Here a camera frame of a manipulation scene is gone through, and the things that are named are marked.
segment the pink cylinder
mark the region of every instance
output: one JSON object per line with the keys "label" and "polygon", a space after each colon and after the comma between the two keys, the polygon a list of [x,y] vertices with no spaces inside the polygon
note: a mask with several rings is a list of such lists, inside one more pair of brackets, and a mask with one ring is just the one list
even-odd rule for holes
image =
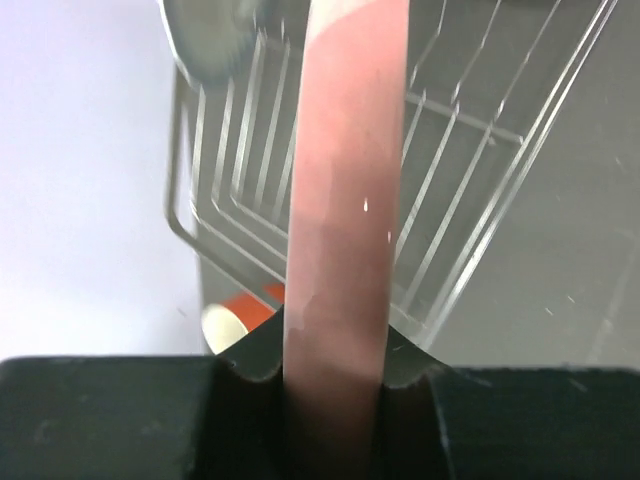
{"label": "pink cylinder", "polygon": [[387,341],[409,0],[311,8],[289,226],[287,432],[302,478],[357,479]]}

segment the metal rack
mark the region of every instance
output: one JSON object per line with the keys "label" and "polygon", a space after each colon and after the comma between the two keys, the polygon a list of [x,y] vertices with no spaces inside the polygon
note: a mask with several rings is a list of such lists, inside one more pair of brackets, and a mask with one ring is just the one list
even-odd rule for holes
{"label": "metal rack", "polygon": [[[478,265],[616,3],[412,3],[391,321],[421,348]],[[243,72],[226,88],[200,92],[191,178],[198,224],[280,282],[308,2],[283,12],[259,32]],[[169,224],[230,281],[277,307],[260,281],[177,219],[187,88],[177,73]]]}

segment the pink plastic tube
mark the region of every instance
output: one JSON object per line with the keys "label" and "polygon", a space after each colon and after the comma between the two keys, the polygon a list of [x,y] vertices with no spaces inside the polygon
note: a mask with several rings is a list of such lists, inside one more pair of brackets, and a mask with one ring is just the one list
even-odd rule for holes
{"label": "pink plastic tube", "polygon": [[287,432],[301,478],[368,469],[387,341],[409,0],[315,0],[285,298]]}

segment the black plastic part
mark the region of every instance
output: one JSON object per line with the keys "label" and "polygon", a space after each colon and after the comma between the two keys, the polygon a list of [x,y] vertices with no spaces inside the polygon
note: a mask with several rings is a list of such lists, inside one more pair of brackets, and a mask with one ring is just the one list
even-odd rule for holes
{"label": "black plastic part", "polygon": [[[0,479],[287,478],[281,352],[279,312],[223,358],[5,362]],[[391,329],[374,451],[372,478],[638,479],[640,377],[453,369]]]}

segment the wire rack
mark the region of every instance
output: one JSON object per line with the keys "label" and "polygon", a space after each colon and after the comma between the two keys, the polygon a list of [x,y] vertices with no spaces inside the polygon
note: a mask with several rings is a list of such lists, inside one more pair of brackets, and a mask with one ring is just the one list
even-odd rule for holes
{"label": "wire rack", "polygon": [[[193,214],[244,267],[176,216],[188,88],[179,73],[167,190],[173,231],[274,308],[260,285],[284,282],[309,7],[284,3],[283,14],[259,32],[246,69],[226,88],[199,92]],[[412,2],[391,321],[420,347],[429,348],[448,318],[616,3]]]}

